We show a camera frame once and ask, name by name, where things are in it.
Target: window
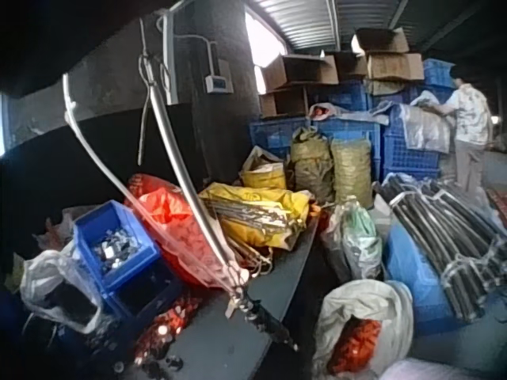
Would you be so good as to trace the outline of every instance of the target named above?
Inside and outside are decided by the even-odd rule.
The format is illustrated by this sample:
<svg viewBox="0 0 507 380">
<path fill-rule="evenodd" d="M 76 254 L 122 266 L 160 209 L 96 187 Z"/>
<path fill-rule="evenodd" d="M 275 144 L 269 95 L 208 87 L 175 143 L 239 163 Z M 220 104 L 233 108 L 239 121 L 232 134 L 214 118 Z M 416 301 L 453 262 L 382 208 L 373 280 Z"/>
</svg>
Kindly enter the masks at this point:
<svg viewBox="0 0 507 380">
<path fill-rule="evenodd" d="M 284 41 L 266 28 L 250 11 L 246 12 L 246 31 L 252 48 L 257 91 L 265 93 L 266 86 L 261 68 L 268 66 L 278 55 L 286 55 L 287 48 Z"/>
</svg>

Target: yellow plastic bag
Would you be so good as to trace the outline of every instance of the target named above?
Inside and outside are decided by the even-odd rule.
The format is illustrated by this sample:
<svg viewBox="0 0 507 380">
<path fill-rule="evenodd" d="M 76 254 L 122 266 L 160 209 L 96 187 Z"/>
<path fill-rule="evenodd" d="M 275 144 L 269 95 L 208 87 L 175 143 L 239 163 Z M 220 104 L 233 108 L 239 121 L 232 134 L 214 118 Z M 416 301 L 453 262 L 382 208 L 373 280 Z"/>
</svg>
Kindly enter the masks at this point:
<svg viewBox="0 0 507 380">
<path fill-rule="evenodd" d="M 226 234 L 257 247 L 292 250 L 306 228 L 309 195 L 278 188 L 211 184 L 200 194 Z"/>
<path fill-rule="evenodd" d="M 338 204 L 343 204 L 350 196 L 355 196 L 362 207 L 372 206 L 371 148 L 367 139 L 333 140 L 331 143 L 334 190 Z"/>
<path fill-rule="evenodd" d="M 248 188 L 287 188 L 283 160 L 259 146 L 252 149 L 239 176 Z"/>
</svg>

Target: patterned shirt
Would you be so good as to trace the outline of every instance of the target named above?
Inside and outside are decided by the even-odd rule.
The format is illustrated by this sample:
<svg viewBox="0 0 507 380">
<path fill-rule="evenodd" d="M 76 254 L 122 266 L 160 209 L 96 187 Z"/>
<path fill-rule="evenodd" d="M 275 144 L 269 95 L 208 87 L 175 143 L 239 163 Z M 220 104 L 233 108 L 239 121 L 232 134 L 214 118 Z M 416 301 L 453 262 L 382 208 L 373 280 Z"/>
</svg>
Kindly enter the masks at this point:
<svg viewBox="0 0 507 380">
<path fill-rule="evenodd" d="M 446 105 L 456 110 L 456 140 L 485 145 L 491 114 L 486 97 L 471 84 L 461 85 Z"/>
</svg>

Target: orange bag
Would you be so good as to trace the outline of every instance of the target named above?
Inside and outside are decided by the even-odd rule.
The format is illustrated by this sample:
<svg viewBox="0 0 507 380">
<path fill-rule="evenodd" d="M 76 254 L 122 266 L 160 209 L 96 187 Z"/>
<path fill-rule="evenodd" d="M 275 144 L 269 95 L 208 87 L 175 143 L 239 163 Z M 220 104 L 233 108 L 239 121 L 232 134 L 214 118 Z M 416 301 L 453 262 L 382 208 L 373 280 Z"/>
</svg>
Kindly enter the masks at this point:
<svg viewBox="0 0 507 380">
<path fill-rule="evenodd" d="M 160 227 L 176 241 L 176 244 L 166 241 L 143 221 L 174 271 L 186 282 L 222 287 L 215 277 L 227 281 L 223 266 L 202 234 L 180 188 L 157 177 L 136 174 L 129 181 L 129 189 Z"/>
<path fill-rule="evenodd" d="M 373 357 L 382 323 L 351 318 L 344 326 L 327 364 L 331 374 L 362 371 Z"/>
</svg>

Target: gray table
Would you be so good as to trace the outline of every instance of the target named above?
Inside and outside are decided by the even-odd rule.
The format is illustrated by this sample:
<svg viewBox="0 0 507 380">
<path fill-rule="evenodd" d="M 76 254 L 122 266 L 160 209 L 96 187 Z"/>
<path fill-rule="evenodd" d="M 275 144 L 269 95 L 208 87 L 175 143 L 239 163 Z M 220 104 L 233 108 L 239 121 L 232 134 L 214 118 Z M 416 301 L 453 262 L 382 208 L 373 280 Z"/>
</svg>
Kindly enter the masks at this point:
<svg viewBox="0 0 507 380">
<path fill-rule="evenodd" d="M 291 303 L 314 240 L 318 220 L 312 219 L 295 250 L 275 259 L 272 273 L 252 281 L 249 294 L 261 299 L 274 317 L 283 319 Z M 270 339 L 244 321 L 241 312 L 227 320 L 228 297 L 221 294 L 199 310 L 170 348 L 184 361 L 175 380 L 243 380 L 251 378 L 268 351 Z"/>
</svg>

